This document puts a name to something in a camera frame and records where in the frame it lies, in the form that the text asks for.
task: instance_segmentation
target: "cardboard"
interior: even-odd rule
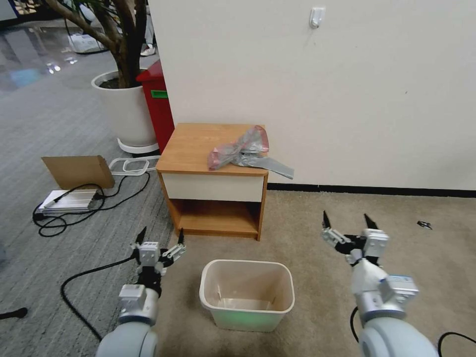
[[[114,187],[113,175],[102,156],[52,156],[41,159],[62,189],[72,189],[85,183],[95,183],[102,188]]]

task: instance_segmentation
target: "glossy floor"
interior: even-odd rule
[[[57,75],[84,56],[72,50],[64,27],[23,24],[0,30],[0,94]]]

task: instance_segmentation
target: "pink plastic bag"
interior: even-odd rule
[[[268,135],[266,130],[255,125],[240,136],[237,141],[213,148],[208,155],[208,169],[218,170],[230,163],[240,153],[261,153],[269,151]]]

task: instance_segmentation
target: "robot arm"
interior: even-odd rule
[[[431,342],[405,322],[405,307],[418,294],[413,279],[389,275],[379,265],[389,237],[365,215],[367,229],[360,236],[342,235],[331,229],[324,212],[324,241],[346,256],[353,267],[355,296],[363,331],[359,338],[364,357],[437,357]]]
[[[136,284],[123,285],[120,293],[122,309],[119,326],[102,339],[96,357],[154,357],[157,334],[151,330],[158,314],[162,294],[161,279],[167,268],[185,252],[183,230],[178,243],[170,249],[160,249],[157,242],[143,242],[145,229],[132,245],[139,264]]]

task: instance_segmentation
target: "beige carpet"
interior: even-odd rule
[[[475,199],[269,191],[261,242],[186,237],[187,253],[163,279],[158,355],[358,356],[349,329],[351,269],[319,236],[324,209],[343,233],[360,233],[366,212],[391,237],[382,264],[389,273],[414,277],[420,294],[410,302],[408,321],[433,343],[448,330],[476,337]],[[296,304],[274,332],[215,326],[198,288],[205,264],[219,258],[289,267]],[[443,347],[445,357],[476,356],[476,346],[459,337],[448,337]]]

